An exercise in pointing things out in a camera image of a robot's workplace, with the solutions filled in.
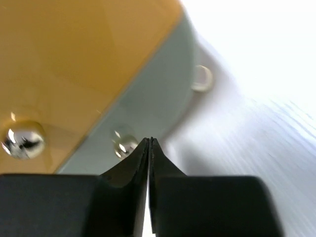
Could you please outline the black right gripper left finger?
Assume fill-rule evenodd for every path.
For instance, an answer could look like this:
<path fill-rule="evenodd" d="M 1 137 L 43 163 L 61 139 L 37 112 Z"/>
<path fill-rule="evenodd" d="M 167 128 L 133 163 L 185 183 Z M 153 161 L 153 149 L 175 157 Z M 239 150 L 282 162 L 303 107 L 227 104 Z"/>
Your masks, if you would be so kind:
<path fill-rule="evenodd" d="M 140 237 L 149 146 L 101 175 L 1 175 L 1 236 Z"/>

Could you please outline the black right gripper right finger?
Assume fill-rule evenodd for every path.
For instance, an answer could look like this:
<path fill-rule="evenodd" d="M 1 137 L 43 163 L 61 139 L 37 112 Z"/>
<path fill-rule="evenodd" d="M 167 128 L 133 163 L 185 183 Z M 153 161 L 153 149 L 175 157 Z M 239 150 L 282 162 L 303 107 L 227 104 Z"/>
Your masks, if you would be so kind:
<path fill-rule="evenodd" d="M 149 141 L 149 208 L 157 237 L 282 237 L 267 185 L 256 176 L 189 176 Z"/>

